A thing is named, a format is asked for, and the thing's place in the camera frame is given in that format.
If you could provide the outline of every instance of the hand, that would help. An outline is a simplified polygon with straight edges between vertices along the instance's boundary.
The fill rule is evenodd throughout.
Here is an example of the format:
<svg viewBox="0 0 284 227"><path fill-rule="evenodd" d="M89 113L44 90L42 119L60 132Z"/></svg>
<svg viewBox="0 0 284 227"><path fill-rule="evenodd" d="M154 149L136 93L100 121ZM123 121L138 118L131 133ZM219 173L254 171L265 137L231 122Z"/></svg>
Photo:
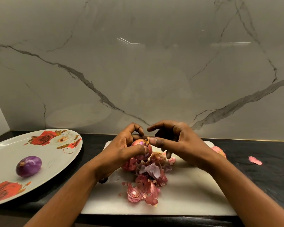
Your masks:
<svg viewBox="0 0 284 227"><path fill-rule="evenodd" d="M106 178L132 157L147 154L148 148L146 146L130 146L137 139L145 139L143 128L136 123L131 123L91 160L96 178L98 180Z"/></svg>
<svg viewBox="0 0 284 227"><path fill-rule="evenodd" d="M212 151L186 123L162 120L148 127L147 131L156 129L159 130L155 134L155 138L149 139L149 143L161 148L162 151L167 150L167 159L170 159L171 154L175 153L188 163L207 171L207 160L219 157L219 154Z"/></svg>

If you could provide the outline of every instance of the left hand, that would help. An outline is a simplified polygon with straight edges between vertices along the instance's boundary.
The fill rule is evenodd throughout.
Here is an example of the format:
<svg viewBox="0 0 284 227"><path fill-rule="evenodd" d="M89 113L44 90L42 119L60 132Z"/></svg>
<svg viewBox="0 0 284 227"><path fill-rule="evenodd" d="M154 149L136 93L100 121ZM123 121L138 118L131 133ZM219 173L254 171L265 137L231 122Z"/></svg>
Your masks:
<svg viewBox="0 0 284 227"><path fill-rule="evenodd" d="M139 135L132 135L134 131L138 132ZM91 160L92 165L95 167L97 180L110 176L132 157L148 153L146 146L130 146L137 139L145 139L144 132L140 125L133 122L121 131L100 154Z"/></svg>

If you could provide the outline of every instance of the forearm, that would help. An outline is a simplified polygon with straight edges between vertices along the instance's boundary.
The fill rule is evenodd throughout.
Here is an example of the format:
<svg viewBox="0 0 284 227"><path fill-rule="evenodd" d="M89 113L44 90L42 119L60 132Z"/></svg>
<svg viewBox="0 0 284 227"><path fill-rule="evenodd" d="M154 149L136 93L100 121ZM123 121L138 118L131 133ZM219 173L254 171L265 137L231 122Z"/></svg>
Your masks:
<svg viewBox="0 0 284 227"><path fill-rule="evenodd" d="M284 209L228 160L215 154L209 173L246 226L284 227Z"/></svg>
<svg viewBox="0 0 284 227"><path fill-rule="evenodd" d="M25 227L71 226L82 211L97 179L91 162L81 167Z"/></svg>

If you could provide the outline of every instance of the red onion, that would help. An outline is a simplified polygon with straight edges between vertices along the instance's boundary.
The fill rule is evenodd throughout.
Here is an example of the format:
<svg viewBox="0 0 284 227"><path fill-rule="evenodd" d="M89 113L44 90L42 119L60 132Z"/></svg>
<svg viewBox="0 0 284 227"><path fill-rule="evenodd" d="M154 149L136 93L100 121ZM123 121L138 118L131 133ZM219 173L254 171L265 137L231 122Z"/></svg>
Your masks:
<svg viewBox="0 0 284 227"><path fill-rule="evenodd" d="M29 177L37 173L41 169L42 161L37 156L28 156L22 159L16 167L17 175L21 177Z"/></svg>
<svg viewBox="0 0 284 227"><path fill-rule="evenodd" d="M149 137L147 137L147 140L145 140L145 139L138 139L138 140L136 140L136 141L134 141L134 142L132 143L132 146L140 144L140 145L142 145L142 146L147 146L148 149L149 149L148 154L135 156L135 157L134 157L135 159L142 161L142 160L147 160L147 159L151 156L151 153L153 152L153 148L152 148L152 146L149 144L148 140L149 140Z"/></svg>

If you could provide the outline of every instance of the countertop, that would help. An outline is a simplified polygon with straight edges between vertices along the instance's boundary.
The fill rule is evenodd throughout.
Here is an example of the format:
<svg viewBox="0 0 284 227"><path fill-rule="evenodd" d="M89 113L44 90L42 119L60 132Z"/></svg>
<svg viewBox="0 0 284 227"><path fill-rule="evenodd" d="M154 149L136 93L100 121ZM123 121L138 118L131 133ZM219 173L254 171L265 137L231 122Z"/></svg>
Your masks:
<svg viewBox="0 0 284 227"><path fill-rule="evenodd" d="M0 142L27 132L10 131L0 136ZM23 196L0 205L1 215L33 216L63 184L87 161L100 153L115 135L81 134L83 147L61 173ZM203 139L224 150L227 159L249 177L266 194L284 208L284 142ZM248 161L254 156L263 162L258 166ZM120 226L243 226L237 216L148 216L148 215L79 215L77 223Z"/></svg>

